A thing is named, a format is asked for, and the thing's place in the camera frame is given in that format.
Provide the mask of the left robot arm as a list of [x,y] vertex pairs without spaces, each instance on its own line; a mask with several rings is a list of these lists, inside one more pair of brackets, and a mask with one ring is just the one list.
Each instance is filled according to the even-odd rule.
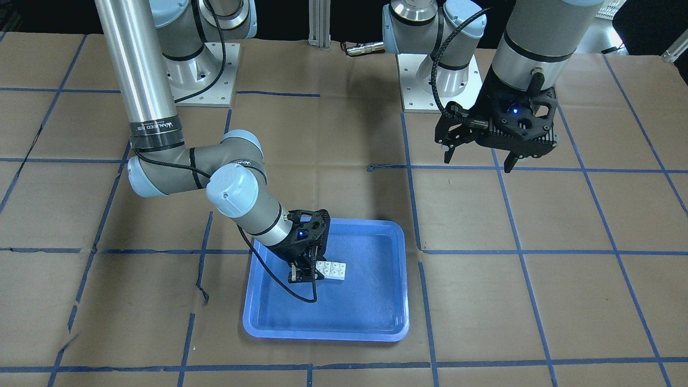
[[438,73],[464,76],[491,8],[472,1],[391,1],[383,7],[385,50],[423,54],[420,80],[440,113],[434,140],[450,163],[460,145],[508,152],[509,173],[527,157],[558,146],[557,79],[602,5],[601,1],[516,1],[472,107],[441,101]]

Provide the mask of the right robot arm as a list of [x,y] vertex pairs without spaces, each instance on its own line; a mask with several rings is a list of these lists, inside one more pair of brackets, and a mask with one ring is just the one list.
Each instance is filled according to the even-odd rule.
[[267,187],[264,154],[249,131],[187,147],[175,103],[209,99],[232,39],[253,37],[251,1],[98,1],[96,8],[130,122],[128,180],[142,197],[204,189],[231,218],[290,267],[290,283],[325,278],[327,211],[286,209]]

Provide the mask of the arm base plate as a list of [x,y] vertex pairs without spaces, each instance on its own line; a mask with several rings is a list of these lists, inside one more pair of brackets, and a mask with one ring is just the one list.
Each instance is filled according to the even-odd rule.
[[[438,113],[430,85],[432,62],[425,54],[398,54],[397,56],[403,111],[411,113]],[[478,98],[482,78],[475,56],[467,68],[449,70],[438,68],[436,88],[441,105],[455,101],[463,108],[471,108]]]
[[230,108],[238,72],[241,45],[207,42],[192,59],[165,58],[170,91],[178,107]]

